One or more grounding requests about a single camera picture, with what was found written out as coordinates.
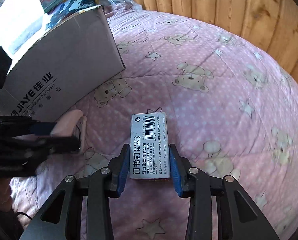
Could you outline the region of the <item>left hand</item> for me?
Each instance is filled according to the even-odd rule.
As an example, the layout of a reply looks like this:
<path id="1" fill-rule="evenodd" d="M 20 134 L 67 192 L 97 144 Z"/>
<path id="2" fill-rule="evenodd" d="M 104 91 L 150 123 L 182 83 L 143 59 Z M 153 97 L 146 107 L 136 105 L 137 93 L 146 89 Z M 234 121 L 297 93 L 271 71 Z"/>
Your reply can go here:
<path id="1" fill-rule="evenodd" d="M 10 181 L 11 178 L 0 179 L 0 211 L 2 212 L 8 212 L 12 207 Z"/>

